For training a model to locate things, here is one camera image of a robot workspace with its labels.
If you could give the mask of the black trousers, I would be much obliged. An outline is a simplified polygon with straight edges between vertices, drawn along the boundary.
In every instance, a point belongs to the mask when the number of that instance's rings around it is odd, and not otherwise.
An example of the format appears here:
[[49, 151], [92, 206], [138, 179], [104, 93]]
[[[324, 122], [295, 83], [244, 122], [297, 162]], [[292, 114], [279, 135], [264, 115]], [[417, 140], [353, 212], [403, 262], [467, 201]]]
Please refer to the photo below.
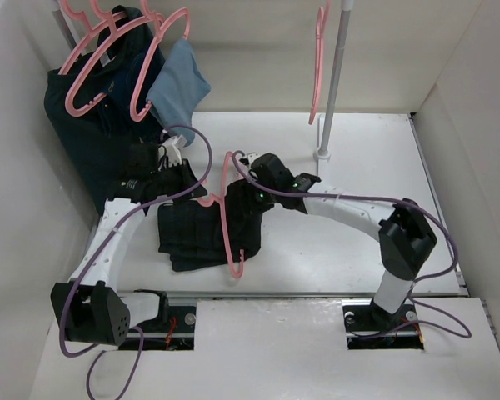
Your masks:
[[[263, 213], [272, 208], [258, 191], [241, 179], [227, 187], [227, 220], [235, 262], [239, 252], [256, 256], [262, 246]], [[160, 253], [169, 255], [172, 270], [186, 273], [227, 263], [219, 206], [202, 207], [196, 201], [165, 203], [157, 209]]]

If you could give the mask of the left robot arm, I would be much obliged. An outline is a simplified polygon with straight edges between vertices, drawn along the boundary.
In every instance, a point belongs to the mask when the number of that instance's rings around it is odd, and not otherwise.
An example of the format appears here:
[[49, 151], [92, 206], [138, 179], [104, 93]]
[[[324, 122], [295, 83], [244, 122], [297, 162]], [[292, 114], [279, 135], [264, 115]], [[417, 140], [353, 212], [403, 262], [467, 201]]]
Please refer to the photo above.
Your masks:
[[119, 296], [118, 277], [133, 235], [151, 206], [206, 195], [181, 155], [185, 143], [178, 135], [160, 146], [131, 146], [126, 167], [107, 190], [102, 217], [82, 262], [67, 282], [52, 288], [61, 343], [120, 346], [140, 323], [153, 331], [168, 325], [165, 293], [139, 289]]

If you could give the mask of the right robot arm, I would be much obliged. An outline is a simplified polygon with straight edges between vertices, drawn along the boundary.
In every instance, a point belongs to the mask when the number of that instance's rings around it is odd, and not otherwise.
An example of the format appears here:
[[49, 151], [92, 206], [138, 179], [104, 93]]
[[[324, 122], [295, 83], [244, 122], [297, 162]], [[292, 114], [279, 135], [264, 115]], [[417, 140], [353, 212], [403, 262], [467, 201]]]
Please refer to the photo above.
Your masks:
[[390, 328], [413, 287], [420, 269], [438, 243], [437, 236], [417, 204], [409, 199], [389, 204], [346, 199], [316, 175], [297, 176], [273, 153], [250, 153], [240, 159], [257, 183], [255, 201], [278, 203], [289, 210], [327, 218], [374, 239], [385, 272], [368, 308], [378, 328]]

